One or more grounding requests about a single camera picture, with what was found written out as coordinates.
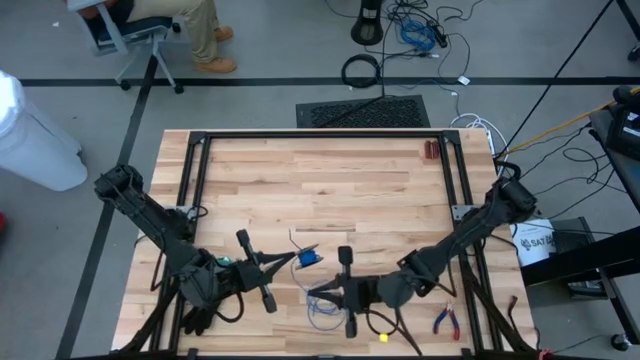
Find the black floor line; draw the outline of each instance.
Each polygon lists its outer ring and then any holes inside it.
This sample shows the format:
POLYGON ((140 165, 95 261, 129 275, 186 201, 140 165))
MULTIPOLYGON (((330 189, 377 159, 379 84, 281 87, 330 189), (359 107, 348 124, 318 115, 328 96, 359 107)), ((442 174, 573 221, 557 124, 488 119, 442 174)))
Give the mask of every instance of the black floor line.
MULTIPOLYGON (((118 164, 126 164, 131 158, 133 144, 136 136, 138 135, 140 121, 149 97, 149 92, 151 91, 153 77, 156 73, 157 67, 158 61, 155 57, 151 57, 149 64, 147 65, 147 70, 145 71, 142 87, 138 93, 136 105, 133 108, 133 113, 129 120, 129 128, 127 129, 122 147, 120 148, 118 164)), ((82 318, 84 317, 87 303, 89 302, 89 296, 91 295, 91 289, 93 288, 93 282, 98 271, 98 265, 100 264, 100 258, 102 257, 102 251, 104 250, 104 245, 107 241, 107 234, 109 233, 113 213, 113 206, 105 204, 102 207, 102 213, 100 214, 100 220, 98 220, 98 226, 93 236, 93 241, 91 242, 89 255, 87 256, 87 260, 84 264, 80 283, 78 284, 78 289, 76 290, 76 295, 73 299, 73 304, 71 305, 71 312, 67 318, 67 324, 65 325, 64 332, 62 333, 62 339, 58 345, 56 359, 70 358, 73 353, 78 332, 80 331, 80 325, 82 324, 82 318)))
MULTIPOLYGON (((515 85, 515 86, 606 86, 606 85, 638 85, 637 76, 603 76, 603 77, 469 77, 473 85, 515 85)), ((111 87, 119 86, 113 79, 21 79, 25 87, 111 87)), ((133 86, 141 86, 144 79, 129 79, 133 86)), ((176 82, 183 86, 327 86, 344 85, 340 77, 294 77, 294 78, 246 78, 246 79, 211 79, 211 78, 177 78, 176 82)), ((457 78, 439 77, 386 77, 385 85, 451 85, 457 78)), ((153 80, 153 86, 169 86, 166 79, 153 80)))

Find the wooden table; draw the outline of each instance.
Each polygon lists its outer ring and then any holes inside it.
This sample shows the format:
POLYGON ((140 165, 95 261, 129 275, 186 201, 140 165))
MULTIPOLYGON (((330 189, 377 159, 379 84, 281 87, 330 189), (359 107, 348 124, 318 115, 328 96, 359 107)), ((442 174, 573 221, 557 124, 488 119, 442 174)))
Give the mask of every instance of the wooden table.
MULTIPOLYGON (((176 203, 188 137, 186 130, 164 133, 150 191, 161 204, 176 203)), ((474 129, 461 130, 461 137, 474 202, 482 204, 496 178, 487 139, 474 129)), ((199 220, 195 245, 216 256, 244 258, 235 238, 237 230, 247 229, 253 248, 265 253, 294 249, 289 241, 291 231, 293 241, 302 247, 318 243, 317 251, 325 258, 295 272, 307 287, 340 272, 340 245, 354 250, 354 275, 396 270, 398 259, 413 249, 435 244, 452 230, 442 165, 438 159, 425 159, 424 143, 425 139, 400 138, 216 139, 208 157, 202 202, 209 215, 199 220)), ((455 159, 450 158, 457 178, 455 159)), ((191 181, 197 165, 193 168, 191 181)), ((510 239, 507 228, 498 233, 510 239)), ((158 249, 147 239, 136 247, 113 348, 127 343, 155 306, 157 293, 149 291, 149 284, 157 256, 158 249)), ((513 315, 524 339, 534 346, 534 325, 514 249, 488 239, 485 256, 498 308, 506 314, 510 297, 519 298, 513 315)), ((440 334, 432 334, 434 319, 450 300, 443 291, 436 289, 424 298, 414 296, 402 307, 407 326, 425 355, 460 355, 461 348, 473 349, 457 259, 452 269, 458 290, 453 301, 461 325, 460 341, 452 340, 448 319, 440 334)), ((451 285, 446 273, 440 280, 451 285)), ((355 339, 345 338, 343 325, 332 331, 314 329, 309 324, 305 294, 292 279, 288 265, 277 274, 271 289, 277 313, 267 314, 259 291, 250 292, 244 296, 242 320, 235 324, 217 320, 201 337, 181 334, 179 352, 196 347, 200 354, 414 354, 400 335, 380 342, 367 328, 364 316, 359 316, 355 339)), ((490 348, 484 309, 479 302, 477 306, 484 345, 490 348)), ((392 315, 385 306, 375 309, 392 315)), ((227 299, 221 311, 235 316, 237 300, 227 299)), ((167 313, 163 344, 168 340, 173 309, 167 313)), ((340 321, 340 317, 323 315, 313 319, 321 327, 334 327, 340 321)), ((372 318, 372 323, 380 330, 389 329, 381 320, 372 318)))

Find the chair wheel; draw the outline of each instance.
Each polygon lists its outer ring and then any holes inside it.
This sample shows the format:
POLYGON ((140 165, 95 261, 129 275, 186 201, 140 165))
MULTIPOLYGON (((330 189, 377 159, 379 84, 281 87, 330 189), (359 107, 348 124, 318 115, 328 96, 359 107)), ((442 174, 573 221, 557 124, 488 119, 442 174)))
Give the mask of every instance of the chair wheel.
POLYGON ((122 80, 120 82, 120 89, 127 91, 131 89, 131 84, 127 80, 122 80))
POLYGON ((629 61, 636 62, 638 61, 638 59, 640 59, 640 46, 636 46, 633 49, 631 49, 631 51, 629 52, 629 55, 627 56, 627 60, 629 61))
POLYGON ((611 337, 611 346, 618 351, 627 351, 629 350, 629 341, 624 334, 613 335, 611 337))

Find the red-handled pliers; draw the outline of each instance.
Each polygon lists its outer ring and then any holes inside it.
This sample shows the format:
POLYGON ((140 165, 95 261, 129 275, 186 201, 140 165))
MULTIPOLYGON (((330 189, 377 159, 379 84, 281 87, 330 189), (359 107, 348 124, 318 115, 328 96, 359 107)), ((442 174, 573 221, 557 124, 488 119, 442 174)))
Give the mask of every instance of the red-handled pliers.
POLYGON ((453 311, 453 305, 448 303, 447 306, 442 310, 440 315, 436 318, 436 321, 433 323, 433 333, 438 333, 438 328, 440 327, 440 323, 444 320, 445 317, 451 317, 451 322, 453 323, 453 340, 460 340, 460 325, 458 324, 458 319, 456 319, 456 313, 453 311))

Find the white container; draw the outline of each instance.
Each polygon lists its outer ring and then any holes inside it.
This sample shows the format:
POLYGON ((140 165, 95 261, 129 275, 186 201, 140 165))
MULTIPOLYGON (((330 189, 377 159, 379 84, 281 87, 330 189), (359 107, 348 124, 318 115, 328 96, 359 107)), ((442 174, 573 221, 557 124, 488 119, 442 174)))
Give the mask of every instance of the white container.
POLYGON ((20 82, 0 71, 0 167, 54 191, 87 179, 80 144, 24 98, 20 82))

